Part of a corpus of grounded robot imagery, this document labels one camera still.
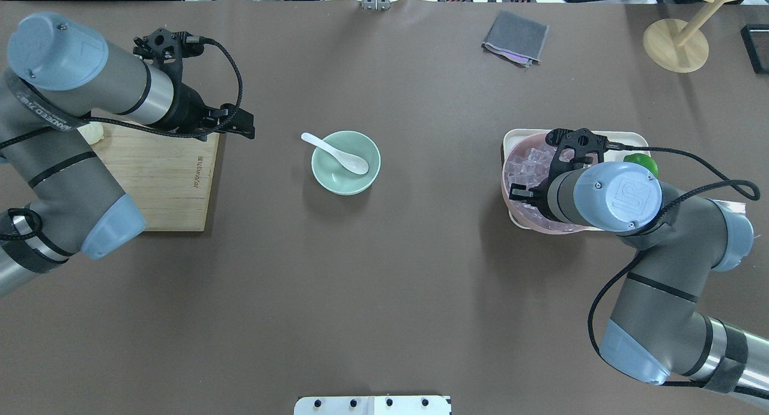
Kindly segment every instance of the wooden cutting board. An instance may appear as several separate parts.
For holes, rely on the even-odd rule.
[[[219,136],[201,142],[104,125],[93,149],[142,210],[146,231],[201,232]]]

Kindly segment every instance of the white spoon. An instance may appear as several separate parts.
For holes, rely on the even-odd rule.
[[[363,158],[360,158],[357,155],[352,155],[351,153],[342,152],[310,133],[302,133],[302,140],[330,153],[332,157],[336,158],[344,168],[348,169],[348,171],[351,171],[356,175],[367,174],[368,163],[366,163],[366,160],[363,160]]]

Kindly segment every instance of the green bowl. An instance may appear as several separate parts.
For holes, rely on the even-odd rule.
[[[338,150],[357,155],[368,163],[368,172],[356,175],[342,167],[330,153],[315,148],[312,152],[312,174],[326,190],[350,196],[366,190],[377,178],[381,157],[379,148],[371,139],[357,131],[337,131],[325,136],[323,141]]]

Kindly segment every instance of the gray table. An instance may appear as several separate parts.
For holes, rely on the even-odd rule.
[[[125,48],[158,26],[214,37],[258,123],[256,141],[226,139],[208,231],[77,256],[0,300],[0,413],[288,414],[297,396],[382,393],[451,394],[458,414],[761,413],[601,362],[585,317],[632,250],[600,232],[518,229],[499,177],[508,130],[588,127],[636,131],[766,189],[769,78],[753,74],[739,30],[769,9],[723,7],[702,28],[708,63],[678,75],[646,57],[642,32],[696,7],[358,5],[0,4],[3,52],[38,10]],[[541,65],[481,49],[500,8],[552,27]],[[214,53],[187,62],[185,82],[209,103],[233,100]],[[315,182],[299,139],[344,129],[383,155],[352,197]],[[655,158],[679,187],[714,181],[683,157]],[[32,198],[0,174],[3,207]],[[767,204],[749,205],[756,234]],[[763,235],[741,267],[711,276],[701,311],[769,336],[768,259]]]

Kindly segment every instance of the gray cloth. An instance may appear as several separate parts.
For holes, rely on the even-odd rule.
[[[508,11],[500,11],[482,46],[517,64],[540,62],[550,27]]]

